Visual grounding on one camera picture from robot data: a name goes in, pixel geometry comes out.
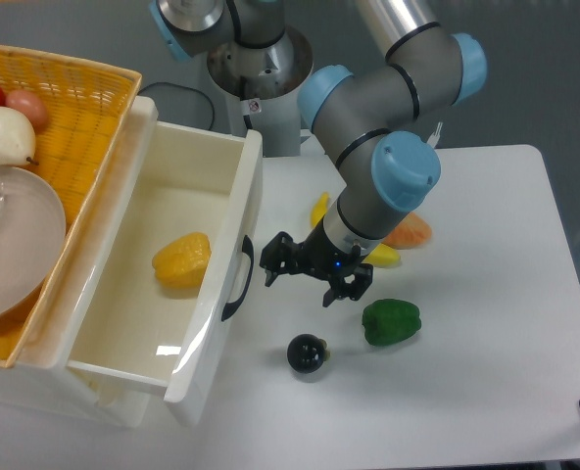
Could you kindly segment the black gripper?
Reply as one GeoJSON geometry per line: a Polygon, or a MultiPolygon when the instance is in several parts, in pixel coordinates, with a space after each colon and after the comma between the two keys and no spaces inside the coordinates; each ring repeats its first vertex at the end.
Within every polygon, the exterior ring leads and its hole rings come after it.
{"type": "Polygon", "coordinates": [[[288,233],[277,233],[262,249],[260,267],[265,271],[266,287],[284,274],[301,273],[327,281],[323,307],[338,300],[358,301],[372,284],[372,265],[363,263],[360,249],[352,248],[347,253],[336,247],[322,222],[299,245],[288,233]]]}

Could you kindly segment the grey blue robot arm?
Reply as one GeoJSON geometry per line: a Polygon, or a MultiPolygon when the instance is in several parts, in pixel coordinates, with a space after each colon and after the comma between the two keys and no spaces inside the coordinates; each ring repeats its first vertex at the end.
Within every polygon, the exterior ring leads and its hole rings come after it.
{"type": "Polygon", "coordinates": [[[151,16],[173,57],[207,58],[232,133],[259,132],[264,151],[288,156],[306,126],[345,189],[303,242],[279,233],[263,248],[268,282],[305,274],[328,284],[323,301],[359,299],[367,256],[425,199],[441,167],[434,148],[404,125],[477,93],[487,77],[482,46],[449,34],[423,1],[357,5],[383,66],[354,76],[314,67],[306,38],[280,1],[153,1],[151,16]]]}

